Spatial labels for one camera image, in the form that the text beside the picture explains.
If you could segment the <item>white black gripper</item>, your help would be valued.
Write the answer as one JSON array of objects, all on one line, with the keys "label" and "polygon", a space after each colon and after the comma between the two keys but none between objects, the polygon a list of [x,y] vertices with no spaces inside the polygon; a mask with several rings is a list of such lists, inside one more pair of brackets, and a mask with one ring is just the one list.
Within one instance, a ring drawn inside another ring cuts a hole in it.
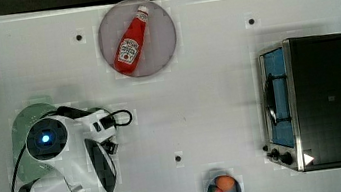
[{"label": "white black gripper", "polygon": [[78,118],[78,121],[83,125],[85,138],[102,146],[110,155],[117,152],[118,144],[115,143],[116,121],[111,113],[93,113]]}]

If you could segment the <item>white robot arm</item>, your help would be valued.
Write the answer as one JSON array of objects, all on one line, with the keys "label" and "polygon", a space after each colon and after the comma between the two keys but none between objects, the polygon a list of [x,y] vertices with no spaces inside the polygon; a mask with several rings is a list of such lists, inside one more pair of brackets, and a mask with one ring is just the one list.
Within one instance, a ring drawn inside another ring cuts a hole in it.
[{"label": "white robot arm", "polygon": [[24,149],[51,171],[18,192],[113,192],[117,172],[107,144],[116,130],[115,118],[102,109],[75,119],[61,114],[40,119]]}]

